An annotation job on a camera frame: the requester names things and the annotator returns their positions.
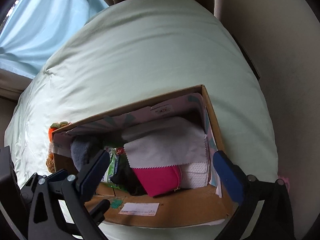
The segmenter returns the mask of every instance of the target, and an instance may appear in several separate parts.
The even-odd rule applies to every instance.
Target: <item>metal screw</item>
[[[45,179],[39,179],[38,183],[39,183],[40,185],[44,184],[44,183],[45,183]]]
[[[71,175],[69,175],[69,176],[67,177],[67,180],[68,180],[68,181],[74,181],[75,178],[76,178],[76,176],[73,175],[73,174],[71,174]]]
[[[257,180],[256,176],[254,176],[254,175],[248,175],[247,178],[248,178],[248,181],[250,181],[250,182],[254,182]]]
[[[277,183],[278,183],[279,185],[281,185],[281,186],[284,185],[284,181],[283,181],[282,179],[277,179]]]

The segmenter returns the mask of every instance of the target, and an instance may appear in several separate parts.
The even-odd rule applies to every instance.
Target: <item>bed sheet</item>
[[[267,105],[228,31],[194,0],[127,0],[91,19],[21,95],[5,132],[19,186],[34,172],[49,174],[47,131],[53,122],[76,122],[199,84],[208,90],[231,161],[259,180],[275,181]],[[65,206],[63,211],[70,220]],[[111,239],[214,239],[224,225],[100,227]]]

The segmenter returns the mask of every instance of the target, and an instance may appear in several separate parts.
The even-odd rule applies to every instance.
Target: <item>orange plush toy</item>
[[[53,146],[53,144],[52,144],[52,132],[54,130],[57,130],[57,129],[61,128],[61,127],[64,127],[64,126],[66,126],[68,124],[71,124],[71,123],[68,123],[68,122],[57,123],[57,122],[55,122],[49,128],[49,131],[48,131],[48,136],[49,136],[49,141],[50,141],[49,154],[48,154],[48,158],[47,158],[47,161],[45,162],[45,164],[47,165],[48,170],[51,173],[56,172],[56,169],[54,167],[54,162],[53,162],[53,153],[52,153],[52,146]]]

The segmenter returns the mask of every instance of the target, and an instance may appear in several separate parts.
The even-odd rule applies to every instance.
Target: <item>blue curtain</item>
[[[0,69],[28,78],[92,16],[104,0],[19,0],[0,34]]]

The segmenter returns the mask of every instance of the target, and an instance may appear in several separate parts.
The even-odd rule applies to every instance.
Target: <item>wall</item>
[[[305,0],[216,0],[215,15],[257,67],[279,174],[290,179],[295,235],[320,212],[320,23]]]
[[[17,104],[0,98],[0,147],[4,146],[4,131],[11,120]]]

